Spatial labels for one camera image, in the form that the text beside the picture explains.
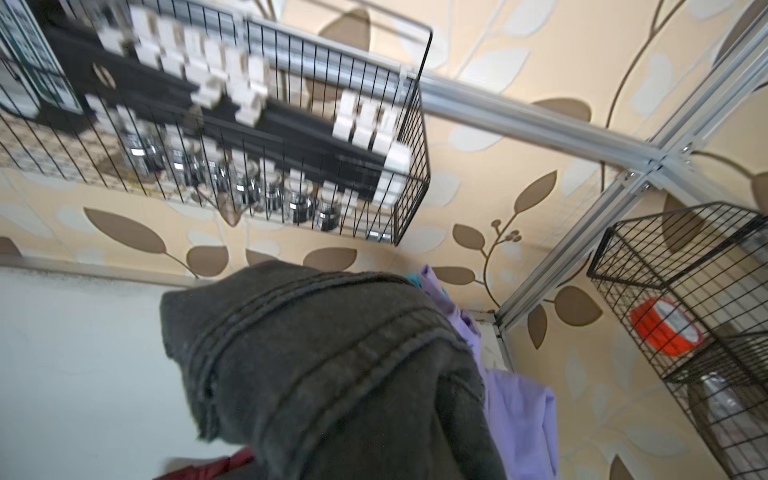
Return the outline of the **dark grey cloth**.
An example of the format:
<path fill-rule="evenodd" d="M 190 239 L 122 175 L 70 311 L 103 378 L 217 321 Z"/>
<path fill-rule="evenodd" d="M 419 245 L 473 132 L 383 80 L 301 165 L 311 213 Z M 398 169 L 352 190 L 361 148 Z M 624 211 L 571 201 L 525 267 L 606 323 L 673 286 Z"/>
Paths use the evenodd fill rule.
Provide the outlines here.
<path fill-rule="evenodd" d="M 281 261 L 165 293 L 199 437 L 243 479 L 501 479 L 468 342 L 405 278 Z"/>

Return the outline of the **purple cloth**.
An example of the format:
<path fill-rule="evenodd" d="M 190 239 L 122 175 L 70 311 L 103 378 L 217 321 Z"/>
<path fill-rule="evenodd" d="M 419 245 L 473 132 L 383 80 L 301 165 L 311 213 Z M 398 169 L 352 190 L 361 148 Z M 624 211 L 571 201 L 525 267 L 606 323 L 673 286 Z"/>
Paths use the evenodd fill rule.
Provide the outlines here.
<path fill-rule="evenodd" d="M 437 277 L 430 266 L 419 272 Z M 430 298 L 472 349 L 485 387 L 485 418 L 506 477 L 556 479 L 559 454 L 553 390 L 517 373 L 486 367 L 483 334 L 472 314 L 451 298 Z"/>

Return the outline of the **maroon cloth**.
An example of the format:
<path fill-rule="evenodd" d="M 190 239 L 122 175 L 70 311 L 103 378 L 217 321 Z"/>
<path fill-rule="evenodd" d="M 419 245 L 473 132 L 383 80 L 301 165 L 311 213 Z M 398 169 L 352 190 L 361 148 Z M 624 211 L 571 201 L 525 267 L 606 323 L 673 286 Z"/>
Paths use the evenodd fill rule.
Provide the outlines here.
<path fill-rule="evenodd" d="M 248 447 L 238 450 L 231 456 L 215 459 L 172 458 L 166 462 L 157 479 L 217 479 L 252 463 L 253 460 L 253 453 Z"/>

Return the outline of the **red capped clear bottle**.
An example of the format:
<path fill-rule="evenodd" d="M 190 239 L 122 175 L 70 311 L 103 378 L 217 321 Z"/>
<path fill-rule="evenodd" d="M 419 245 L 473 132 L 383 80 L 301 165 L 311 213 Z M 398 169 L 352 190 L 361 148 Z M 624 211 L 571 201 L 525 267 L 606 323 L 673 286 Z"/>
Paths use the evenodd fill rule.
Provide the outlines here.
<path fill-rule="evenodd" d="M 730 479 L 767 477 L 767 333 L 731 322 L 707 327 L 653 297 L 629 314 L 630 331 Z"/>

